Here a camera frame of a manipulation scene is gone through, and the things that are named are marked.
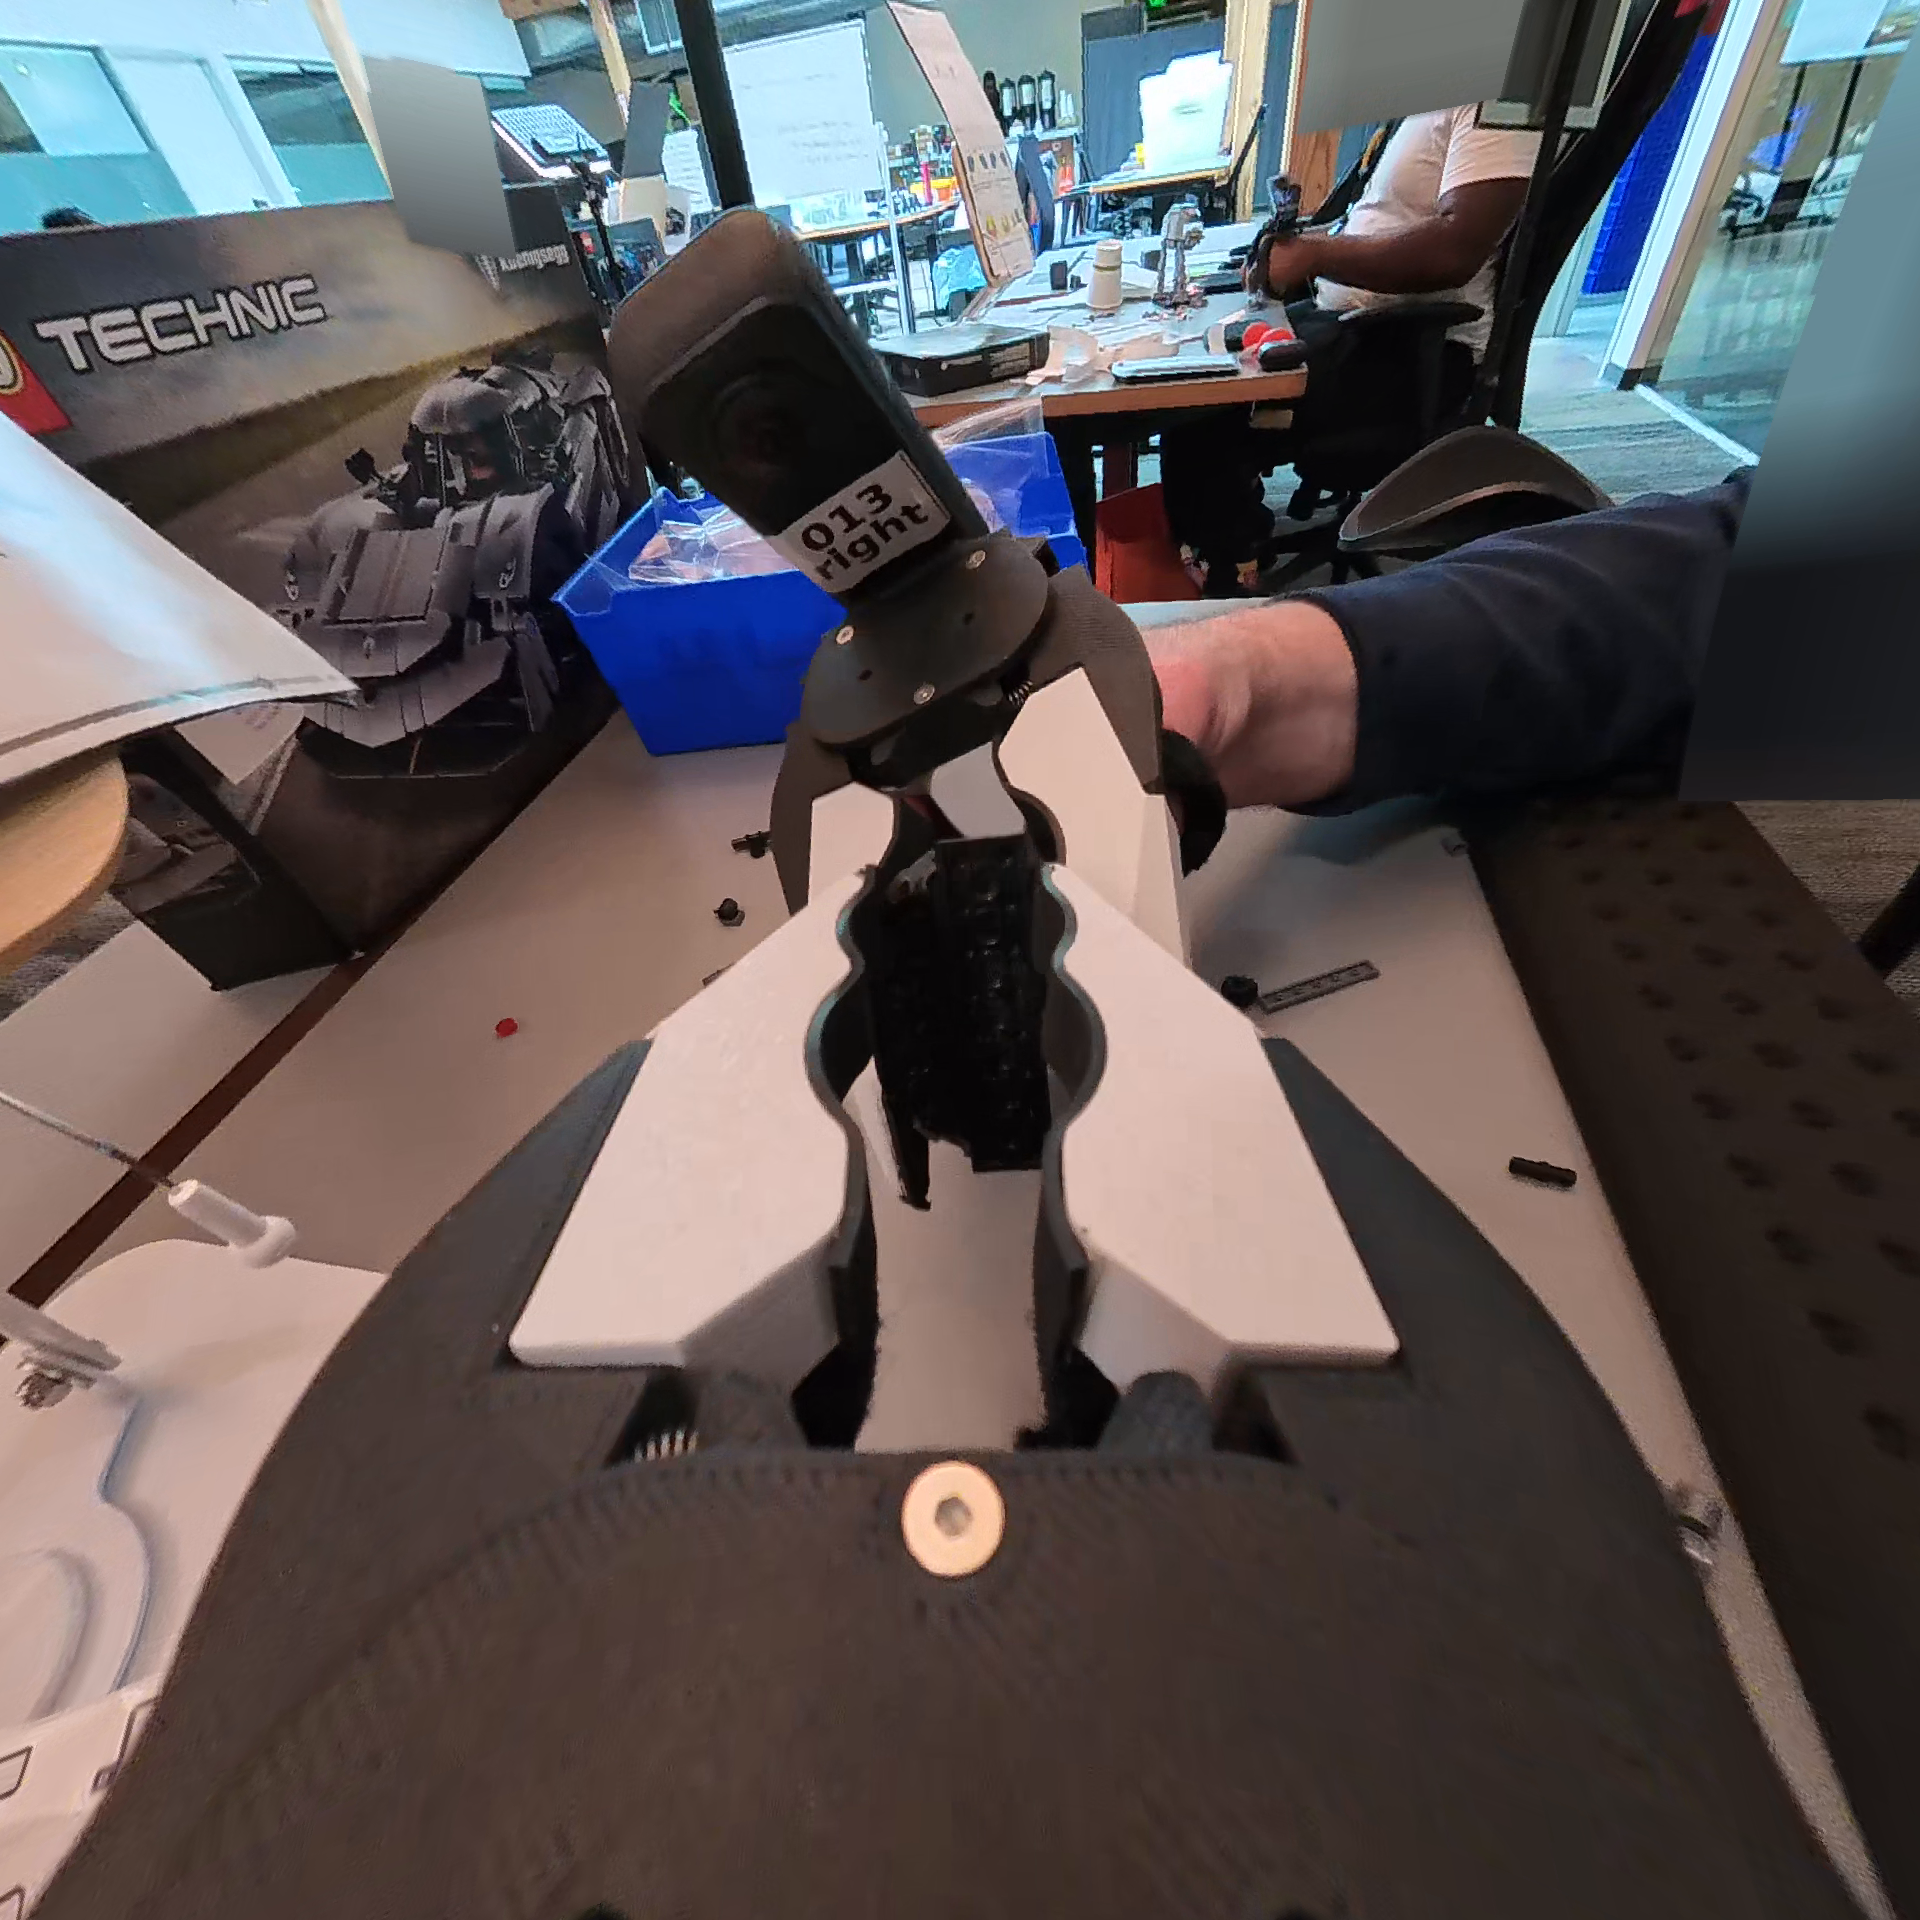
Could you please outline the wooden background desk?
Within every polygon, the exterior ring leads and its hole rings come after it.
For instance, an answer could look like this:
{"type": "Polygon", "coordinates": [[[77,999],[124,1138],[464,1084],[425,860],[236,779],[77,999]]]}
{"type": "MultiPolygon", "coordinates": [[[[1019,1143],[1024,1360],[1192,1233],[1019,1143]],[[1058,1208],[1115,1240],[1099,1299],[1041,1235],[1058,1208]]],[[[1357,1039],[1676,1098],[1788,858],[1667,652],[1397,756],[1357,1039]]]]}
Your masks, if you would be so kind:
{"type": "Polygon", "coordinates": [[[1041,370],[924,396],[907,403],[925,426],[947,426],[1004,403],[1033,403],[1050,423],[1115,416],[1158,416],[1192,410],[1280,406],[1308,394],[1308,368],[1261,368],[1254,355],[1233,370],[1209,374],[1226,351],[1228,324],[1241,318],[1241,295],[1206,295],[1198,304],[1164,310],[1153,302],[1156,273],[1146,266],[1154,238],[1121,241],[1123,304],[1110,316],[1088,310],[1096,242],[1056,247],[1033,268],[982,290],[960,323],[883,335],[877,351],[900,347],[914,363],[947,361],[978,347],[989,331],[1046,335],[1041,370]]]}

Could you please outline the blue storage bin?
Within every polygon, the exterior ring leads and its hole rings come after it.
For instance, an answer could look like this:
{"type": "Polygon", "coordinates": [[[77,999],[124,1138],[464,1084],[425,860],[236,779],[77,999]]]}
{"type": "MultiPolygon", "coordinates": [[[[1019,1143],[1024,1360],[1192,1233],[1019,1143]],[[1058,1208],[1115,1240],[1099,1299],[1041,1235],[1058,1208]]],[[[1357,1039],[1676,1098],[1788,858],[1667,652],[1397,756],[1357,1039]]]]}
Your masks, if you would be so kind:
{"type": "Polygon", "coordinates": [[[558,593],[654,756],[777,744],[801,715],[810,660],[849,623],[846,593],[873,588],[891,561],[921,559],[952,522],[924,465],[897,454],[782,536],[758,536],[789,569],[721,584],[628,579],[624,562],[657,528],[652,508],[701,497],[710,495],[661,488],[558,593]]]}

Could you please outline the white whiteboard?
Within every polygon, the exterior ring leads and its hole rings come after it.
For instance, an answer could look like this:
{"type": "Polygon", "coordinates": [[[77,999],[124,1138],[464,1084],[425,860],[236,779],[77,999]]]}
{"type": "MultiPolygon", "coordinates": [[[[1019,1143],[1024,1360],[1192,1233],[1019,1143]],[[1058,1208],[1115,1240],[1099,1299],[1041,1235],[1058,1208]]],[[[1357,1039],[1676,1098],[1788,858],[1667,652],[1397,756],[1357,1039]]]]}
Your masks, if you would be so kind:
{"type": "Polygon", "coordinates": [[[866,199],[884,187],[866,22],[724,48],[754,204],[866,199]]]}

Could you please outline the partly built lego model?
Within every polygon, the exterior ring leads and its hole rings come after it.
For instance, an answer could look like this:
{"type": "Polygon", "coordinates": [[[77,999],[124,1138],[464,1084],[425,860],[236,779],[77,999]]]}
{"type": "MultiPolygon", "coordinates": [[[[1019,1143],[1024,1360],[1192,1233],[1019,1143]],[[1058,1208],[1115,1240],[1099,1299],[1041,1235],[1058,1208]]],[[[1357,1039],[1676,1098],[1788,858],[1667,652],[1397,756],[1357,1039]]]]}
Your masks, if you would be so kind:
{"type": "Polygon", "coordinates": [[[942,836],[909,811],[854,911],[880,1108],[912,1209],[931,1206],[933,1143],[958,1146],[974,1171],[1041,1166],[1038,871],[1019,834],[942,836]]]}

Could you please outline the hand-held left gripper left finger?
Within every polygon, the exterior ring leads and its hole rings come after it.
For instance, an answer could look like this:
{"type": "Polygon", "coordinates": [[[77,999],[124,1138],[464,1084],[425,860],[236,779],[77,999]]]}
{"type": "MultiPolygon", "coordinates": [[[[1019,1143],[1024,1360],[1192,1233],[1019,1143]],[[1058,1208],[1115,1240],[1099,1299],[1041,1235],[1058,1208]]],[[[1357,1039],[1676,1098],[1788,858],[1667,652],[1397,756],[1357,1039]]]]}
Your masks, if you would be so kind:
{"type": "Polygon", "coordinates": [[[510,1335],[530,1367],[811,1376],[873,1350],[850,916],[873,868],[664,1019],[510,1335]]]}

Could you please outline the lego instruction booklet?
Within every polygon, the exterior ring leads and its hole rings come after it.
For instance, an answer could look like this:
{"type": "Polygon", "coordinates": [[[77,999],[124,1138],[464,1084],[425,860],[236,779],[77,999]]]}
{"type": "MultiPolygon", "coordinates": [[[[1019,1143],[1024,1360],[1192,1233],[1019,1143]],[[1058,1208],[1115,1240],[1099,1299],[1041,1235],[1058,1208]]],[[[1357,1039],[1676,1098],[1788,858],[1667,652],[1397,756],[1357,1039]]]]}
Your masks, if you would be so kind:
{"type": "Polygon", "coordinates": [[[3,422],[3,782],[184,730],[240,784],[346,675],[3,422]]]}

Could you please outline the black pole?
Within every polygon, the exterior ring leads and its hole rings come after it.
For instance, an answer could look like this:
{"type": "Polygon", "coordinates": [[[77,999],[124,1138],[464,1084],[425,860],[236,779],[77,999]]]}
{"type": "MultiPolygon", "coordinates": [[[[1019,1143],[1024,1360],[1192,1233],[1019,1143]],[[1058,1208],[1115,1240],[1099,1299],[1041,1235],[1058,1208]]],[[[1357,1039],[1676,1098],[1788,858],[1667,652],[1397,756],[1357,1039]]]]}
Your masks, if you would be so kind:
{"type": "Polygon", "coordinates": [[[678,38],[688,78],[701,110],[704,142],[721,209],[756,204],[753,170],[737,119],[737,99],[714,3],[676,3],[678,38]]]}

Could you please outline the red container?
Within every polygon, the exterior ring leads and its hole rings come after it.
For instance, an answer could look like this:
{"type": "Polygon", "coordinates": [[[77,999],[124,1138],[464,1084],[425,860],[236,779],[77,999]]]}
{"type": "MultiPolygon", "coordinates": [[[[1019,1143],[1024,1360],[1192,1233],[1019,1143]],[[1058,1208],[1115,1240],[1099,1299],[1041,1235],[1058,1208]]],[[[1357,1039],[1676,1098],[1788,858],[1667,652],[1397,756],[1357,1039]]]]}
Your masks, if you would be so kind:
{"type": "Polygon", "coordinates": [[[1170,532],[1162,483],[1098,502],[1093,579],[1118,607],[1169,607],[1202,596],[1170,532]]]}

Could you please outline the clear plastic bags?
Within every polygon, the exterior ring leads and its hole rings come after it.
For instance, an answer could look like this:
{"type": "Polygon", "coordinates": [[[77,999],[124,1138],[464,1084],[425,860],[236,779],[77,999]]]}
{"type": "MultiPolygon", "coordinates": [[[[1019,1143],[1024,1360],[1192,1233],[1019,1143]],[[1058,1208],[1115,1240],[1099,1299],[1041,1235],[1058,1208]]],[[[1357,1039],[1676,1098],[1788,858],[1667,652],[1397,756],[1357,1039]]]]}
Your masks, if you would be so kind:
{"type": "MultiPolygon", "coordinates": [[[[1084,562],[1065,468],[1046,430],[940,435],[938,441],[989,530],[1043,537],[1064,564],[1084,562]]],[[[766,539],[710,497],[657,504],[652,515],[654,532],[624,562],[641,585],[707,585],[789,569],[766,539]]]]}

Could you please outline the white sticker sheet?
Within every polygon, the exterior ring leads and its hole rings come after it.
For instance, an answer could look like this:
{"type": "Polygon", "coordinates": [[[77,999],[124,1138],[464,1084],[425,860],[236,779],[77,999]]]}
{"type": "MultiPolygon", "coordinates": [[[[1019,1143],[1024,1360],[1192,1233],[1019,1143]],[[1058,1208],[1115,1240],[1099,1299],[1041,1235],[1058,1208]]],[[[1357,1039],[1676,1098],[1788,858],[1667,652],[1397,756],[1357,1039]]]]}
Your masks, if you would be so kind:
{"type": "Polygon", "coordinates": [[[4,1889],[25,1883],[33,1858],[69,1844],[113,1788],[147,1719],[156,1682],[121,1687],[80,1708],[3,1728],[4,1889]]]}

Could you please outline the person's right forearm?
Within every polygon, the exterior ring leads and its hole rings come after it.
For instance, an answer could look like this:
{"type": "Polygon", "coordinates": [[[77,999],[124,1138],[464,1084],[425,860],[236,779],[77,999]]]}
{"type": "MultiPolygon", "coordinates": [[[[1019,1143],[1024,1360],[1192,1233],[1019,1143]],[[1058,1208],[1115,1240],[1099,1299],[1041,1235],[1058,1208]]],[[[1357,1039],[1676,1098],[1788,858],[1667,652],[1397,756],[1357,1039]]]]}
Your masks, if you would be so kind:
{"type": "Polygon", "coordinates": [[[1350,775],[1308,810],[1673,791],[1755,473],[1308,593],[1357,678],[1350,775]]]}

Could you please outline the lego set box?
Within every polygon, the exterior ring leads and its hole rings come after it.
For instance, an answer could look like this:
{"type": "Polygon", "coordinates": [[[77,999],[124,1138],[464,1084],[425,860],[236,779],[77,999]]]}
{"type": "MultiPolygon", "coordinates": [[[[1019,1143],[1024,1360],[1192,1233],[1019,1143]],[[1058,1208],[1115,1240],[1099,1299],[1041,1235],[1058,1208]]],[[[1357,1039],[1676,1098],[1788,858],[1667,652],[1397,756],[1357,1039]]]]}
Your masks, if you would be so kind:
{"type": "Polygon", "coordinates": [[[501,256],[386,202],[4,238],[4,415],[344,691],[153,730],[113,896],[212,990],[380,947],[614,695],[560,590],[638,508],[560,194],[501,256]]]}

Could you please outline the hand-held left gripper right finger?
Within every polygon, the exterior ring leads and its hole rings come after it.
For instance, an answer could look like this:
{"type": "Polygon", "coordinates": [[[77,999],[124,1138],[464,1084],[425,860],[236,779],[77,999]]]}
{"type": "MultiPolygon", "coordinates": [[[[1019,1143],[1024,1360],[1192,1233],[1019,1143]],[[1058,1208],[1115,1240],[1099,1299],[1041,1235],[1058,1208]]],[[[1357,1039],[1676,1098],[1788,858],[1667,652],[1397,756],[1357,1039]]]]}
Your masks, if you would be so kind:
{"type": "Polygon", "coordinates": [[[1070,868],[1043,894],[1068,1092],[1043,1225],[1085,1280],[1070,1344],[1104,1376],[1397,1358],[1252,1023],[1070,868]]]}

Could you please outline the person's right hand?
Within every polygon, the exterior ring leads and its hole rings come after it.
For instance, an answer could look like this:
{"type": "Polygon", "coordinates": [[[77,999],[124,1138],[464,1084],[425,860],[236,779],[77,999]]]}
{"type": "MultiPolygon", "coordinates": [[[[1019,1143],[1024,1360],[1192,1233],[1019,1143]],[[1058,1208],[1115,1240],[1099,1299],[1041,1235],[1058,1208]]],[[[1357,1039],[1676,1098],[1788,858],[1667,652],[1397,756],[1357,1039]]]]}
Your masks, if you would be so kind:
{"type": "Polygon", "coordinates": [[[1360,681],[1329,595],[1293,595],[1142,636],[1166,730],[1230,810],[1355,811],[1360,681]]]}

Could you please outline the dark chair backrest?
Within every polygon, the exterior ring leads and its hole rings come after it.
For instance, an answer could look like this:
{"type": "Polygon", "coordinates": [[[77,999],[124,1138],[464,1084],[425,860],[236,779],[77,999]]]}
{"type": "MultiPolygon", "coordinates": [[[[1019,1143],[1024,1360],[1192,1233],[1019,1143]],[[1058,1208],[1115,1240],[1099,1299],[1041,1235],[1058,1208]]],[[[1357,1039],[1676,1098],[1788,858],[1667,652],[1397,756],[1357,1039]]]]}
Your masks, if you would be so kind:
{"type": "Polygon", "coordinates": [[[1413,454],[1341,522],[1344,561],[1429,561],[1483,537],[1604,513],[1614,502],[1547,447],[1464,426],[1413,454]]]}

